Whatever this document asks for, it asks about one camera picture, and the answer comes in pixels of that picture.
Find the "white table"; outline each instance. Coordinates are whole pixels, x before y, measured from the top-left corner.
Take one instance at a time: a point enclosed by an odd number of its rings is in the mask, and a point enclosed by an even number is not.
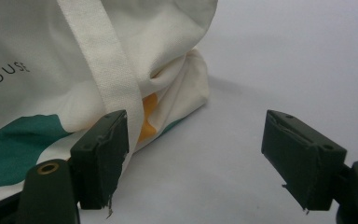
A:
[[[275,109],[358,161],[358,1],[221,1],[199,48],[210,102],[133,156],[112,217],[82,223],[336,223],[336,203],[306,215],[260,149]]]

